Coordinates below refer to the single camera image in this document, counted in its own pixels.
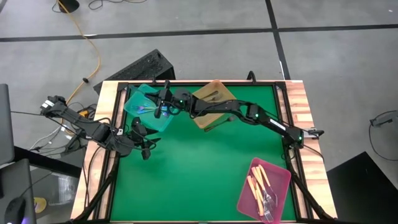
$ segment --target green tabletop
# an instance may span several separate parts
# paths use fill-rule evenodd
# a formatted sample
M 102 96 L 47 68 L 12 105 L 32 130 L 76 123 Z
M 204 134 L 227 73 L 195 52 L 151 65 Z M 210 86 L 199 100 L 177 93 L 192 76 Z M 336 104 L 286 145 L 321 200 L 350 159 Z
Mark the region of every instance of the green tabletop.
M 191 92 L 200 86 L 184 86 Z M 239 100 L 276 114 L 271 86 L 227 86 Z M 132 116 L 126 117 L 130 125 Z M 174 117 L 147 161 L 134 150 L 122 158 L 116 181 L 112 221 L 246 221 L 236 204 L 250 162 L 259 157 L 285 168 L 281 136 L 239 120 L 205 133 L 187 113 Z M 295 220 L 287 194 L 282 220 Z

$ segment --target wooden table frame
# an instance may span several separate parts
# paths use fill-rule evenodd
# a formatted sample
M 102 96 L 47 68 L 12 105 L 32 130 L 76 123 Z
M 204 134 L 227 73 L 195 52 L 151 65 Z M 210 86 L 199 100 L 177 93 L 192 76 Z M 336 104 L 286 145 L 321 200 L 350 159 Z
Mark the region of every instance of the wooden table frame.
M 194 83 L 208 83 L 212 80 L 171 80 L 172 83 L 178 84 L 191 84 Z M 253 85 L 251 80 L 222 80 L 223 83 L 230 85 Z M 293 123 L 295 126 L 300 128 L 312 128 L 314 127 L 310 107 L 308 105 L 307 96 L 304 89 L 303 81 L 280 81 L 280 80 L 258 80 L 256 84 L 274 82 L 277 88 L 277 96 L 279 97 L 280 114 L 282 119 L 286 122 Z M 123 106 L 127 97 L 127 91 L 124 89 L 128 83 L 148 83 L 151 84 L 150 80 L 137 80 L 137 81 L 105 81 L 99 95 L 95 120 L 101 118 L 109 118 L 113 121 L 115 127 L 120 128 L 123 124 Z M 157 80 L 158 85 L 162 85 L 164 80 Z M 305 139 L 305 144 L 316 149 L 320 152 L 319 144 L 317 140 Z M 90 141 L 88 143 L 84 168 L 88 170 L 88 165 L 93 160 L 90 172 L 90 183 L 88 186 L 88 192 L 90 200 L 94 197 L 98 190 L 100 182 L 104 180 L 106 174 L 112 168 L 113 162 L 115 161 L 114 152 L 105 152 L 105 150 L 99 150 L 95 155 L 94 152 L 97 149 L 95 142 Z M 321 157 L 314 154 L 305 148 L 295 152 L 296 158 L 292 160 L 294 169 L 299 173 L 300 177 L 305 177 L 305 183 L 308 190 L 317 200 L 317 202 L 323 207 L 323 209 L 331 216 L 336 217 L 336 210 L 331 196 L 328 179 L 326 176 L 326 170 L 323 165 Z M 108 187 L 103 195 L 100 206 L 97 206 L 93 215 L 96 218 L 108 218 L 110 216 L 108 207 L 109 190 L 113 187 Z M 294 199 L 296 216 L 302 218 L 316 218 L 317 216 L 313 211 L 306 206 L 305 200 L 301 191 L 297 186 L 292 186 L 294 196 L 296 195 L 297 201 Z M 86 185 L 83 171 L 78 184 L 78 190 L 76 193 L 75 203 L 71 218 L 79 216 L 84 209 L 84 201 L 86 194 Z

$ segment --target transparent teal bowl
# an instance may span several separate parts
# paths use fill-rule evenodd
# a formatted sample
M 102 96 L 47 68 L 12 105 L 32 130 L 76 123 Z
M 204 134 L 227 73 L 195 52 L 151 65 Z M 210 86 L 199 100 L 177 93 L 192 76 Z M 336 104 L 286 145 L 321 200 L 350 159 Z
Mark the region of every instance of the transparent teal bowl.
M 155 93 L 157 90 L 149 85 L 142 84 L 139 88 L 131 87 L 131 92 L 133 94 L 124 105 L 124 110 L 134 117 L 139 117 L 148 128 L 160 132 L 164 131 L 173 119 L 173 115 L 166 111 L 166 107 L 163 107 L 160 118 L 155 118 L 156 105 L 144 95 L 145 93 Z

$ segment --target concrete floor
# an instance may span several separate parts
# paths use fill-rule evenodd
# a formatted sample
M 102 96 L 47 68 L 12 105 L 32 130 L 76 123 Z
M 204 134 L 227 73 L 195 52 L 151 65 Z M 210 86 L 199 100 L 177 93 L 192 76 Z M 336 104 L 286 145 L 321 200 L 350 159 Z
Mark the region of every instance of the concrete floor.
M 85 34 L 271 27 L 262 0 L 105 2 L 97 11 L 89 10 L 88 3 L 80 1 L 73 13 Z M 395 0 L 271 3 L 278 27 L 398 21 Z M 8 0 L 0 9 L 0 38 L 77 35 L 66 15 L 51 11 L 53 4 L 49 0 Z M 367 151 L 398 187 L 398 162 L 377 157 L 367 133 L 369 119 L 398 109 L 398 29 L 286 32 L 280 36 L 291 79 L 304 80 L 315 125 L 326 131 L 320 141 L 326 169 Z M 249 70 L 258 79 L 283 79 L 272 33 L 98 39 L 94 43 L 103 66 L 74 98 L 84 105 L 98 99 L 91 86 L 153 49 L 159 49 L 174 65 L 178 79 L 245 78 Z M 9 85 L 13 110 L 38 113 L 48 95 L 70 95 L 95 66 L 95 53 L 85 40 L 0 42 L 0 83 Z M 20 114 L 13 114 L 12 121 L 14 141 L 20 147 L 30 147 L 57 127 L 45 118 Z M 374 130 L 375 146 L 385 156 L 398 158 L 390 130 L 389 126 Z M 65 142 L 62 134 L 53 145 Z

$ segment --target pink plastic container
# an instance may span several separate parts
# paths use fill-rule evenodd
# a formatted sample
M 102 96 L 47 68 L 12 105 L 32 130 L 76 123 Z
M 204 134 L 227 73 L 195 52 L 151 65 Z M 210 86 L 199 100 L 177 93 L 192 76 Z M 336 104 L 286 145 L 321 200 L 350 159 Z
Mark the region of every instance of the pink plastic container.
M 258 166 L 259 164 L 263 166 L 267 174 L 269 183 L 278 198 L 277 207 L 273 209 L 273 211 L 271 211 L 271 215 L 274 218 L 273 222 L 267 222 L 261 220 L 260 215 L 258 214 L 257 202 L 254 199 L 254 196 L 250 189 L 250 185 L 246 180 L 246 177 L 248 175 L 254 177 L 253 173 L 251 172 L 251 168 Z M 251 161 L 248 174 L 243 180 L 244 181 L 243 189 L 237 204 L 238 211 L 256 220 L 262 221 L 264 223 L 274 223 L 274 224 L 280 223 L 280 219 L 282 218 L 282 212 L 285 205 L 287 190 L 289 189 L 290 176 L 291 174 L 288 170 L 270 164 L 266 161 L 263 161 L 262 159 L 254 158 Z M 263 182 L 264 185 L 266 186 L 268 194 L 275 200 L 274 194 L 271 192 L 270 188 L 265 183 L 265 180 L 263 180 Z

